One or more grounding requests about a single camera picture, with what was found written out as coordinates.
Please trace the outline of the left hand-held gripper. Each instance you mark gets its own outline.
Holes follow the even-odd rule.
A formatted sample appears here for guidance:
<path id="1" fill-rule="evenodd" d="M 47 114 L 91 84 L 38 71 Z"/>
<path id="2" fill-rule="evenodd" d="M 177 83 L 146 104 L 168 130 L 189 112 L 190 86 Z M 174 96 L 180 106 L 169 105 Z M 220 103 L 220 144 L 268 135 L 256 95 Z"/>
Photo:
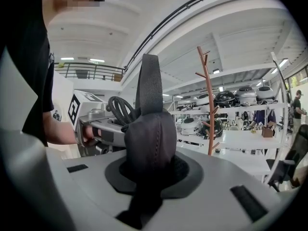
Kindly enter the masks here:
<path id="1" fill-rule="evenodd" d="M 120 147 L 126 147 L 122 127 L 112 112 L 108 111 L 107 106 L 108 102 L 92 93 L 80 90 L 73 92 L 68 117 L 77 144 L 82 148 L 82 157 L 118 152 Z M 98 136 L 84 141 L 82 128 L 87 126 L 97 129 Z"/>

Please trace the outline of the person's left hand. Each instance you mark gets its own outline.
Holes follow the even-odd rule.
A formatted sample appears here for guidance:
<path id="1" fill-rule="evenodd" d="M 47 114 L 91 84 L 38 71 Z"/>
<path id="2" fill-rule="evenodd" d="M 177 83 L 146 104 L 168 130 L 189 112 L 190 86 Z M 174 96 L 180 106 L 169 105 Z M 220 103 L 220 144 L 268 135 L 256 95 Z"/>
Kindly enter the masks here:
<path id="1" fill-rule="evenodd" d="M 96 145 L 99 141 L 96 138 L 101 137 L 101 132 L 92 126 L 84 126 L 82 128 L 82 139 L 85 147 Z"/>

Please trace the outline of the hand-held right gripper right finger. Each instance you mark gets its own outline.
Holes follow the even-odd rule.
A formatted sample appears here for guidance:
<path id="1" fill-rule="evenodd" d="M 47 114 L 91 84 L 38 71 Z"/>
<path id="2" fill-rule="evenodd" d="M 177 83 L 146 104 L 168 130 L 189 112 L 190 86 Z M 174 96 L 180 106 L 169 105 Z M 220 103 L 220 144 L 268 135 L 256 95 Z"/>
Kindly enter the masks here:
<path id="1" fill-rule="evenodd" d="M 177 148 L 177 152 L 197 161 L 203 168 L 201 184 L 188 197 L 164 200 L 149 221 L 151 231 L 237 231 L 252 222 L 230 189 L 245 186 L 268 210 L 280 203 L 280 198 L 255 177 L 224 159 L 192 150 Z"/>

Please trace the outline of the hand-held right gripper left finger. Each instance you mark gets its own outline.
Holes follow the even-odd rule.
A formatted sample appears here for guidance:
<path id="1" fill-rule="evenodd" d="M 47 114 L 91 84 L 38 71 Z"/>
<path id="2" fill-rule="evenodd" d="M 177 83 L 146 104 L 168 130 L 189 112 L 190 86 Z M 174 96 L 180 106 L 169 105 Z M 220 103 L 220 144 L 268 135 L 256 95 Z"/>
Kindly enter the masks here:
<path id="1" fill-rule="evenodd" d="M 124 151 L 63 160 L 59 151 L 46 150 L 55 185 L 77 231 L 131 231 L 116 219 L 128 208 L 130 196 L 117 193 L 106 180 L 105 168 Z"/>

